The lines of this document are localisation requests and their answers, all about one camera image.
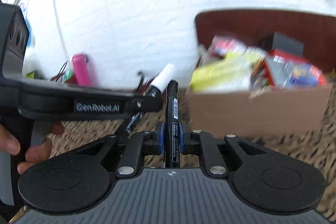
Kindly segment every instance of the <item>finger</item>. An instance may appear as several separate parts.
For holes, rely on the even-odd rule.
[[[19,172],[20,175],[22,175],[22,173],[24,171],[26,171],[29,167],[33,166],[34,163],[31,163],[31,162],[21,162],[17,165],[17,171]]]
[[[0,124],[0,150],[17,155],[20,152],[20,143],[10,132]]]
[[[55,135],[61,135],[64,132],[64,126],[62,125],[61,122],[54,122],[50,133],[55,134]]]
[[[46,138],[45,142],[41,145],[30,147],[26,152],[26,161],[30,163],[39,163],[47,160],[50,157],[53,143],[50,138]]]

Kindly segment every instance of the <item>cardboard box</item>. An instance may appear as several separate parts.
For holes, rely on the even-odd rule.
[[[283,89],[254,95],[186,93],[192,129],[241,137],[305,133],[319,128],[332,84]]]

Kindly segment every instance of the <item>patterned carpet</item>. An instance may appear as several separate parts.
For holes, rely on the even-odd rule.
[[[184,91],[179,98],[181,120],[190,122]],[[336,84],[332,90],[328,107],[321,122],[320,129],[304,135],[290,135],[264,138],[265,146],[280,153],[305,161],[317,167],[324,175],[327,188],[318,210],[327,218],[336,221]],[[146,114],[135,132],[154,130],[157,121],[164,120],[164,109],[158,113]],[[87,121],[65,122],[65,134],[51,136],[53,140],[52,156],[64,153],[83,144],[113,133],[122,121]],[[148,156],[146,166],[159,167],[160,156]],[[198,157],[183,156],[183,167],[198,166]]]

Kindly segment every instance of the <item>magnet screw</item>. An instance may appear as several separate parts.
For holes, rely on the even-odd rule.
[[[118,168],[118,173],[120,175],[130,175],[134,172],[134,168],[130,166],[122,166]]]
[[[210,173],[214,175],[223,175],[225,172],[226,169],[223,166],[216,165],[210,168]]]

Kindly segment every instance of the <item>yellow package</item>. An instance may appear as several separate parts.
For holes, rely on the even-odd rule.
[[[259,60],[263,60],[263,56],[255,55],[255,54],[248,54],[248,53],[239,53],[239,52],[227,52],[225,55],[225,59],[232,59],[232,58],[245,58],[246,61],[251,63],[256,63]]]
[[[251,74],[252,64],[245,59],[224,59],[205,65],[194,70],[190,81],[193,91],[202,90],[206,87],[232,81],[242,74]]]

